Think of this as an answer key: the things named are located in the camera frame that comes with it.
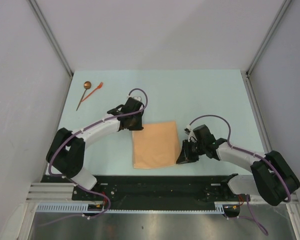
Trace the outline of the orange cloth napkin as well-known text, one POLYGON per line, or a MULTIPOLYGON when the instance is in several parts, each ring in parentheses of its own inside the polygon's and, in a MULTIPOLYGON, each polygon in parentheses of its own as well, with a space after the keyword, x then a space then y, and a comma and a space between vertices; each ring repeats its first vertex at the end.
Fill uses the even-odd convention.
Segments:
POLYGON ((135 169, 172 167, 181 153, 175 121, 145 124, 132 132, 132 143, 135 169))

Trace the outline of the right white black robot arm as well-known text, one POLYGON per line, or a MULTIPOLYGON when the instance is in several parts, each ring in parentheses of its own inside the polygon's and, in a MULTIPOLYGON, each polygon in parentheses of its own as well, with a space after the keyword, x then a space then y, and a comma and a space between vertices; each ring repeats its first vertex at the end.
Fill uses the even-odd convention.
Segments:
POLYGON ((226 139, 216 139, 204 124, 194 129, 187 127, 185 132, 188 138, 182 142, 176 164, 194 163, 205 155, 251 172, 251 175, 229 176, 226 185, 220 188, 221 196, 227 201, 238 195, 256 195, 271 206, 277 206, 300 188, 299 179, 278 151, 254 153, 229 146, 226 139))

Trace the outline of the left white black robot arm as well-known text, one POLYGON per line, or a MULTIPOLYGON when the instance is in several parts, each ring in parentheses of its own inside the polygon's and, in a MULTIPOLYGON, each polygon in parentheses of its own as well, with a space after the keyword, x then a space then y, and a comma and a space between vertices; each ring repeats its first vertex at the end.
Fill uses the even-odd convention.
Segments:
POLYGON ((144 107, 140 98, 129 97, 125 104, 107 111, 103 119, 87 127, 78 130, 59 129, 47 152, 46 161, 62 176, 83 187, 83 194, 88 199, 97 199, 101 188, 97 185, 97 178, 84 167, 86 149, 112 133, 125 129, 143 130, 144 107))

